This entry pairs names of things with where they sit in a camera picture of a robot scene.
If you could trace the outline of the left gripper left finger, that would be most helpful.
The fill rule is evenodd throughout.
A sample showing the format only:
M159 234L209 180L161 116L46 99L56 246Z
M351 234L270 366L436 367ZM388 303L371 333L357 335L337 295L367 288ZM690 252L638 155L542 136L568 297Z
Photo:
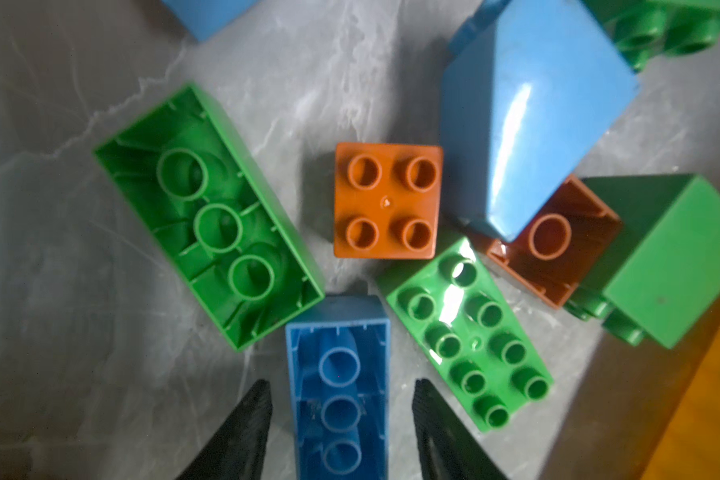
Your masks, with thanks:
M177 479L260 479L272 412L270 383L259 379Z

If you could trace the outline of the blue long brick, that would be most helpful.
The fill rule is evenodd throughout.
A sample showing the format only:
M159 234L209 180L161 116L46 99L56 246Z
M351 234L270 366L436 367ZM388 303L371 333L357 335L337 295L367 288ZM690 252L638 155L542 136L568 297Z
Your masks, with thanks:
M285 335L298 478L387 478L390 319L379 298L329 296Z

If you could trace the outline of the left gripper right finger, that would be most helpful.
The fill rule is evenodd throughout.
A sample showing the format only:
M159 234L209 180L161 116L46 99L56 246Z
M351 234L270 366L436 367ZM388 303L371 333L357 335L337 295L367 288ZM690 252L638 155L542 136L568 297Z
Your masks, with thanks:
M423 479L507 479L427 379L415 382L412 413Z

